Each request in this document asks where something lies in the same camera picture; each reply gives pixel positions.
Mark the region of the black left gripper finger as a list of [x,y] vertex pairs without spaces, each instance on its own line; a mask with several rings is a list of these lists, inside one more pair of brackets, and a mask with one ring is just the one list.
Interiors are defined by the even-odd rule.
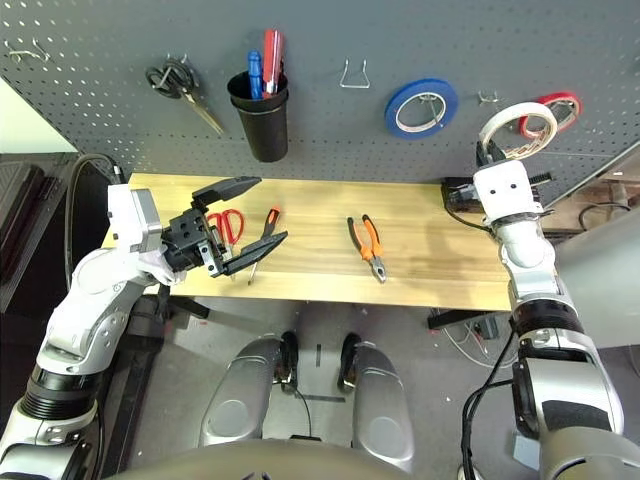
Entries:
[[239,176],[226,178],[192,193],[193,208],[207,208],[218,201],[228,201],[242,195],[262,181],[257,176]]
[[274,249],[276,249],[288,236],[287,231],[261,238],[248,246],[229,260],[222,263],[221,274],[231,276],[237,272],[258,263]]

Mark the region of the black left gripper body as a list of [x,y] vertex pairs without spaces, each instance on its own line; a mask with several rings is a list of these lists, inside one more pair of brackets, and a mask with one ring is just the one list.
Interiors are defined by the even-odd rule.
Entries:
[[204,267],[210,277],[232,275],[225,238],[199,209],[188,209],[171,219],[162,232],[162,243],[166,247],[164,259],[174,273]]

